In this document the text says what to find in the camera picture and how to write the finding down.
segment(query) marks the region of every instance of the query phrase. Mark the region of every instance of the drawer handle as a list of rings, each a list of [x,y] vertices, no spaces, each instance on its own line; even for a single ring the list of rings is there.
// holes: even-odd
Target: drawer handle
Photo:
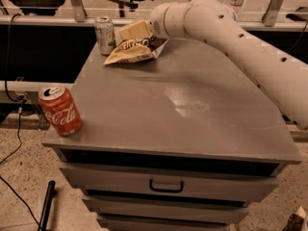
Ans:
[[[179,186],[180,188],[179,189],[175,189],[175,190],[158,189],[158,188],[155,188],[153,185],[154,185],[153,184],[153,180],[150,179],[150,181],[149,181],[149,188],[150,188],[150,190],[152,190],[153,192],[158,192],[158,193],[180,193],[184,189],[184,182],[183,181],[180,182],[180,186]]]

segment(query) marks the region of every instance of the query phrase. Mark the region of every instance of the desk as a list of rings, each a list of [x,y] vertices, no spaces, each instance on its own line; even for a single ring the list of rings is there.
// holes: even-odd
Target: desk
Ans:
[[[222,53],[173,39],[158,60],[104,66],[71,92],[84,120],[43,144],[109,229],[226,230],[301,159],[277,108]]]

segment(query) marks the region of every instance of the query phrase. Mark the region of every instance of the speckled floor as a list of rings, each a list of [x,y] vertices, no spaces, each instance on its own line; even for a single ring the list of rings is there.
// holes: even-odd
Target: speckled floor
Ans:
[[[18,116],[9,115],[0,125],[0,159],[18,147]],[[46,130],[38,131],[35,115],[23,117],[20,130],[22,146],[10,159],[0,165],[1,176],[29,203],[39,219],[47,184],[56,181],[57,195],[53,200],[48,227],[53,231],[105,230],[96,222],[96,214],[82,202],[82,193],[72,189],[58,169],[59,158],[51,148],[42,146]],[[261,203],[253,203],[248,216],[234,231],[280,231],[290,214],[299,206],[308,210],[308,134],[289,125],[302,163],[288,166],[278,176],[279,186]],[[37,230],[24,204],[0,182],[0,230]]]

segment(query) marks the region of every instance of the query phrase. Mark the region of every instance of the yellow sponge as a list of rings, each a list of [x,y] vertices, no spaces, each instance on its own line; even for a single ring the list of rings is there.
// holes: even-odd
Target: yellow sponge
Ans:
[[[121,27],[119,29],[119,34],[123,40],[143,39],[152,35],[148,22],[143,19]]]

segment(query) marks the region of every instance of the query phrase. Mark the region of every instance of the white robotic arm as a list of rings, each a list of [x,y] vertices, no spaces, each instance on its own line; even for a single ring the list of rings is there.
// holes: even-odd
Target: white robotic arm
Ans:
[[[299,129],[308,129],[308,66],[252,36],[217,0],[162,4],[149,18],[157,38],[201,40],[224,53]]]

